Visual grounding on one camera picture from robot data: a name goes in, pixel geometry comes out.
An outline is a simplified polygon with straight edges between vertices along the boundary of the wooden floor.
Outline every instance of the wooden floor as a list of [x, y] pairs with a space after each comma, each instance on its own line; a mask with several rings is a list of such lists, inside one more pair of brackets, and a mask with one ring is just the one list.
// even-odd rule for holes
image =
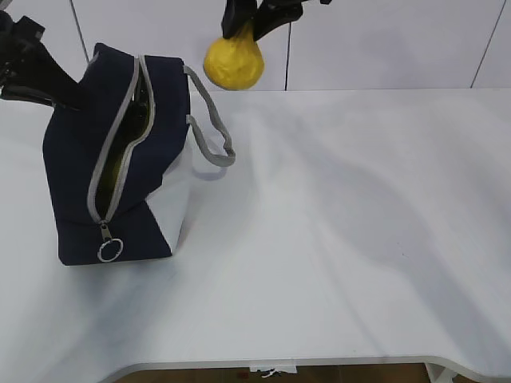
[[[276, 383], [429, 383], [422, 364], [342, 365], [299, 367], [297, 374], [270, 378]], [[141, 371], [117, 383], [268, 383], [260, 373], [248, 369], [183, 369]], [[471, 383], [456, 377], [454, 383]]]

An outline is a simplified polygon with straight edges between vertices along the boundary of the white bag panel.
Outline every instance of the white bag panel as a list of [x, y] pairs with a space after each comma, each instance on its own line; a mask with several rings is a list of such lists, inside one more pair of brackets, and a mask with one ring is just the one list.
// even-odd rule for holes
[[175, 253], [183, 224], [192, 179], [192, 148], [188, 139], [181, 154], [170, 164], [163, 183], [147, 198], [170, 250]]

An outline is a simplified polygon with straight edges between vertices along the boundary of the zipper pull ring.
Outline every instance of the zipper pull ring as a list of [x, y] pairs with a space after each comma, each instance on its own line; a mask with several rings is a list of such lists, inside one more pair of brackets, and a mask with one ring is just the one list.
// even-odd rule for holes
[[[97, 251], [97, 258], [102, 261], [103, 263], [109, 263], [112, 261], [115, 261], [117, 258], [119, 258], [119, 255], [121, 255], [122, 250], [124, 249], [124, 243], [119, 238], [112, 238], [112, 234], [110, 233], [110, 229], [108, 227], [108, 224], [105, 221], [100, 222], [100, 229], [101, 229], [101, 236], [103, 237], [103, 243], [99, 247], [99, 250]], [[119, 250], [117, 250], [117, 253], [111, 258], [111, 259], [105, 259], [103, 258], [103, 250], [111, 245], [117, 243]]]

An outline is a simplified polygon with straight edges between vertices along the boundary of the yellow object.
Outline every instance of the yellow object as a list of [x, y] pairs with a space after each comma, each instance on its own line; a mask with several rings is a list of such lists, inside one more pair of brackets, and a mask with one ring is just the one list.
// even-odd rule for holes
[[204, 59], [204, 71], [212, 83], [227, 90], [242, 90], [261, 78], [264, 60], [252, 31], [252, 22], [248, 22], [233, 38], [212, 43]]

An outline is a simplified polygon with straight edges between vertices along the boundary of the metal ring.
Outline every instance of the metal ring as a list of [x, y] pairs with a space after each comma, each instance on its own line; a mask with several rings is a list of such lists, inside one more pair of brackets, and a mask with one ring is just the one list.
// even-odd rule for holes
[[[114, 242], [119, 243], [119, 250], [117, 251], [115, 256], [113, 256], [111, 259], [104, 259], [103, 258], [103, 249], [105, 249], [105, 247], [107, 247], [108, 245], [110, 245], [110, 244], [112, 244]], [[121, 255], [122, 249], [124, 249], [124, 247], [125, 247], [125, 245], [123, 244], [123, 242], [119, 238], [109, 239], [108, 241], [106, 241], [105, 243], [103, 243], [99, 247], [99, 250], [97, 251], [97, 258], [100, 261], [102, 261], [103, 263], [109, 263], [109, 262], [115, 261], [117, 258], [119, 258], [119, 255]]]

